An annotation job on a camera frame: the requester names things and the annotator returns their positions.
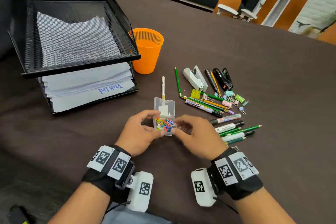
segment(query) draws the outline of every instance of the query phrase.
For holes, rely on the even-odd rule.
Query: brown tablecloth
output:
[[[0,62],[0,141],[11,154],[80,183],[86,164],[104,144],[113,144],[128,117],[153,108],[166,76],[166,98],[176,116],[212,118],[179,99],[192,87],[184,68],[227,67],[234,91],[250,103],[246,127],[262,124],[236,145],[260,171],[265,187],[298,223],[335,223],[336,47],[276,28],[203,12],[168,0],[117,0],[133,28],[160,32],[164,44],[155,71],[136,75],[139,92],[51,116],[36,80],[25,80],[17,57]],[[208,93],[213,93],[209,86]],[[220,203],[196,203],[190,173],[210,162],[189,153],[175,137],[153,142],[134,159],[154,175],[149,212],[178,223],[239,223]]]

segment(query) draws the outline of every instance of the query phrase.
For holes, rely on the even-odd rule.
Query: person's right hand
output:
[[[175,119],[178,126],[192,128],[191,135],[178,128],[172,132],[196,156],[213,160],[222,154],[228,145],[223,142],[210,122],[201,117],[183,115]]]

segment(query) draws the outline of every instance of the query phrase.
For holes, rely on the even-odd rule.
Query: orange plastic bin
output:
[[[150,74],[155,69],[163,44],[163,36],[149,28],[135,28],[133,33],[139,54],[141,54],[141,59],[132,61],[134,70],[139,74]]]

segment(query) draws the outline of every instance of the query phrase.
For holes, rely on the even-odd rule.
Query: qr code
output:
[[[219,170],[220,170],[220,174],[222,175],[223,179],[233,176],[233,174],[232,174],[232,172],[231,172],[231,170],[230,170],[230,168],[227,164],[219,167]]]
[[[202,181],[194,182],[194,184],[195,184],[196,192],[205,192]]]
[[[95,157],[99,154],[100,151],[97,151],[96,154],[93,156],[93,158],[91,159],[91,161],[94,161]]]
[[[248,158],[244,157],[244,160],[250,167],[253,167],[252,163],[248,160]]]
[[[242,158],[236,159],[233,161],[234,165],[237,167],[239,172],[245,171],[248,167],[245,165],[245,162]]]
[[[117,160],[116,160],[112,169],[122,173],[124,171],[126,165],[127,165],[127,161],[124,161],[121,158],[117,158]]]
[[[150,187],[151,187],[150,183],[142,182],[139,194],[148,196]]]
[[[109,158],[110,154],[105,152],[105,151],[102,151],[98,158],[96,159],[96,162],[100,163],[100,164],[105,164],[105,162],[107,161],[107,159]]]

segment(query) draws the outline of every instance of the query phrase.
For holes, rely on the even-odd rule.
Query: white armrest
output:
[[[257,17],[257,15],[256,14],[254,14],[253,12],[251,12],[251,11],[249,11],[249,10],[247,10],[247,9],[242,9],[241,10],[241,15],[240,15],[240,17],[249,17],[249,18],[251,18],[251,19],[256,19],[256,18],[258,18]]]
[[[227,13],[230,13],[232,15],[237,15],[238,14],[238,12],[235,9],[233,9],[233,8],[227,6],[227,5],[219,4],[217,14],[221,14],[221,12],[227,12]]]

